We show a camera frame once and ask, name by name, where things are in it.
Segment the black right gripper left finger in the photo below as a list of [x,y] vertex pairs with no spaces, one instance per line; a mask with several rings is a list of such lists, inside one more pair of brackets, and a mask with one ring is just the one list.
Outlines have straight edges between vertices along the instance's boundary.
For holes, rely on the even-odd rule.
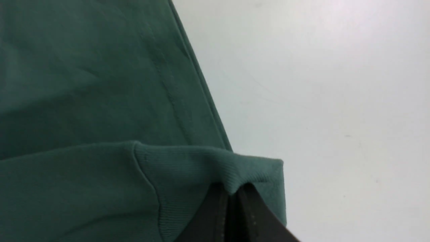
[[187,227],[176,242],[224,242],[229,195],[221,184],[212,184]]

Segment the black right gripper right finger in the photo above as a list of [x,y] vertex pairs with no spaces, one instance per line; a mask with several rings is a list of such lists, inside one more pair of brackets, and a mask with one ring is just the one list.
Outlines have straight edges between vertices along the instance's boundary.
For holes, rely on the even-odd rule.
[[267,207],[255,186],[243,185],[232,196],[233,242],[298,242]]

